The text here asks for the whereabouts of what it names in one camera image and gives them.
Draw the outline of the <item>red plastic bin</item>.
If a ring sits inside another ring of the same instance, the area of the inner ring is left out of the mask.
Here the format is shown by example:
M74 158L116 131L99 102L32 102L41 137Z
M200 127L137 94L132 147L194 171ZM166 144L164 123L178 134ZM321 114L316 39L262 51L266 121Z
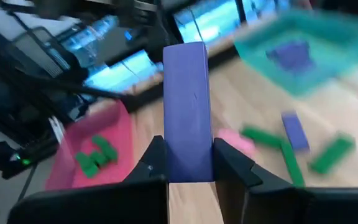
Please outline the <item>red plastic bin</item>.
M99 148L93 136L105 138L118 153L117 162L109 162L92 178L81 170L75 155L87 156ZM131 116L122 102L98 111L71 124L65 130L55 155L46 190L71 189L122 182L134 168L134 147Z

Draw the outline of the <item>bright desk monitor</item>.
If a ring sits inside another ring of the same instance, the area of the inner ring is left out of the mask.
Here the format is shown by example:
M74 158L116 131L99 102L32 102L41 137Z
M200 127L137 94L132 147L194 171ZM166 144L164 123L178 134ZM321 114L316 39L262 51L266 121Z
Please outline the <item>bright desk monitor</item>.
M211 44L240 25L235 0L202 0L174 15L185 43Z
M141 50L114 65L104 64L90 68L85 86L122 92L141 81L146 81L162 70L161 62L153 63L146 52Z
M103 40L106 34L116 26L117 22L116 16L105 16L84 29L78 28L74 34L63 39L61 44L64 48L74 52L88 44Z

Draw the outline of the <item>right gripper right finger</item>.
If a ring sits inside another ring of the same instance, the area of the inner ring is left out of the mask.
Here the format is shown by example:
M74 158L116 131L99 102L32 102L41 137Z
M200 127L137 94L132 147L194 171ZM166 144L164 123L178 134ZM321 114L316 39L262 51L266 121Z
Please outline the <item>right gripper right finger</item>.
M295 224L289 182L216 138L213 169L224 224Z

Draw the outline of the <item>teal translucent plastic bin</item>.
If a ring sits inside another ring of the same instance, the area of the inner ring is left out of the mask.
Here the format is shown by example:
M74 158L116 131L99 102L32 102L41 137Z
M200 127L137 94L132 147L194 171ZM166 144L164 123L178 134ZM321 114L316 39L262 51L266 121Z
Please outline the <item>teal translucent plastic bin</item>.
M315 68L293 74L282 70L266 51L292 40L305 40ZM243 61L292 95L304 95L358 65L358 16L335 12L290 11L234 41Z

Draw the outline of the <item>grey mesh office chair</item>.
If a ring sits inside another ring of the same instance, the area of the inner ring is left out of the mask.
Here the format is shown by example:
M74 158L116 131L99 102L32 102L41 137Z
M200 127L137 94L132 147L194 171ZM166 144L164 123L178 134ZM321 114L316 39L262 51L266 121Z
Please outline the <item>grey mesh office chair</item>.
M26 75L48 78L56 78L70 69L60 49L61 45L44 27L23 32L6 47Z

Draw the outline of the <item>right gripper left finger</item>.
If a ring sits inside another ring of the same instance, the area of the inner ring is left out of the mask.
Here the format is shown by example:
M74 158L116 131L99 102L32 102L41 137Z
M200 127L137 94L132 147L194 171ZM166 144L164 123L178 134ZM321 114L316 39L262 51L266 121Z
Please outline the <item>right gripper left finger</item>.
M167 143L161 135L154 136L124 182L139 182L154 177L168 177Z

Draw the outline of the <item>pink wooden block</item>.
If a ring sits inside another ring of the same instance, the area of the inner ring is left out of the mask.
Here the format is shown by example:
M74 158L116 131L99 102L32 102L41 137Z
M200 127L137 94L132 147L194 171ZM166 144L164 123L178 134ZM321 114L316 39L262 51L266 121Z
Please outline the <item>pink wooden block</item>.
M248 157L253 157L255 154L254 142L240 135L239 132L233 129L221 128L218 130L216 137L225 140L232 147Z

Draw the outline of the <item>blue wooden block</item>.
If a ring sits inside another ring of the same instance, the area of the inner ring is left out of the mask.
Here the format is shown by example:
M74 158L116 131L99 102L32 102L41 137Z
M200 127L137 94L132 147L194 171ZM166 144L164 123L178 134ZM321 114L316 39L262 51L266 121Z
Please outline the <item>blue wooden block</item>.
M164 138L169 181L212 182L208 54L203 42L163 50Z
M310 45L305 40L292 40L266 51L266 56L286 72L301 74L315 68Z
M282 122L292 149L294 151L309 151L310 145L298 115L294 111L282 113Z

